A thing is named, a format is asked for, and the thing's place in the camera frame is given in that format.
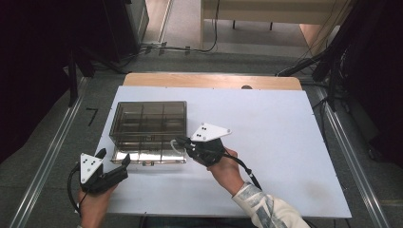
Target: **transparent plastic box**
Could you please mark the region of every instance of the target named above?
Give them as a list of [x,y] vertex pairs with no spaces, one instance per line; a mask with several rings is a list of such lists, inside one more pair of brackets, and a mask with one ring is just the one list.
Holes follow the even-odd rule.
[[115,143],[113,162],[130,154],[132,162],[186,163],[183,147],[171,141],[186,136],[186,102],[121,102],[109,137]]

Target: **shirt sleeve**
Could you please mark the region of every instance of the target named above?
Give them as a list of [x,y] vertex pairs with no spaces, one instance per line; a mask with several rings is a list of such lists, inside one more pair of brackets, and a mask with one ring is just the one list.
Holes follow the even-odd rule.
[[294,207],[282,199],[264,194],[250,182],[246,182],[232,200],[257,227],[309,228]]

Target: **metal frame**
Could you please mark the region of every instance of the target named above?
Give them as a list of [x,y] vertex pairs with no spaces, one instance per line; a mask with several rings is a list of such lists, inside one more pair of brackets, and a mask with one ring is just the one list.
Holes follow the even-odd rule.
[[[326,91],[323,88],[317,88],[317,95],[319,96],[320,100],[327,97]],[[361,197],[367,206],[371,219],[373,220],[374,227],[391,227],[358,158],[355,155],[355,150],[353,149],[352,144],[344,131],[337,113],[333,112],[332,109],[326,105],[326,114],[333,130],[335,131],[341,151],[350,167]]]
[[79,84],[79,95],[77,101],[74,103],[72,107],[69,107],[62,123],[59,126],[59,129],[56,132],[53,140],[51,141],[47,154],[42,160],[41,165],[38,168],[32,182],[30,183],[27,191],[25,192],[22,200],[20,202],[20,206],[18,207],[18,211],[16,212],[14,218],[11,221],[10,228],[12,227],[25,227],[29,215],[41,194],[42,188],[45,185],[45,182],[48,178],[48,174],[50,173],[51,168],[53,167],[54,162],[59,154],[60,148],[63,145],[63,142],[66,138],[66,135],[71,127],[71,124],[74,121],[74,118],[77,114],[78,109],[80,108],[80,104],[83,100],[84,93],[86,91],[87,81],[89,79],[83,77]]

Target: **human hand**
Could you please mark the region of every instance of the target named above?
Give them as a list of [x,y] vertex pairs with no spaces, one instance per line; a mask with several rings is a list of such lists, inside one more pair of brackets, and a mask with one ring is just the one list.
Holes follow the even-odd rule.
[[[238,157],[234,150],[225,148],[229,155]],[[240,176],[240,169],[236,161],[222,157],[220,162],[207,167],[213,174],[216,181],[225,188],[231,196],[235,196],[243,186],[243,179]]]
[[115,190],[115,186],[109,188],[102,194],[87,194],[80,188],[78,193],[78,200],[83,202],[80,204],[81,212],[81,226],[85,228],[101,227],[107,206],[109,205],[109,199],[112,192]]

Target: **white board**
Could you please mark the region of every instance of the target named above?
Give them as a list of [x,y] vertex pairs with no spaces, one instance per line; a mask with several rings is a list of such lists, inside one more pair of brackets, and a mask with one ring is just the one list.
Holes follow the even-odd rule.
[[[120,86],[97,148],[106,148],[105,171],[117,166],[110,162],[114,144],[108,136],[117,103],[155,101],[187,102],[188,137],[201,123],[231,129],[223,144],[239,153],[265,193],[304,217],[351,217],[305,91]],[[189,158],[185,164],[130,164],[128,172],[112,195],[110,213],[245,216],[211,173]]]

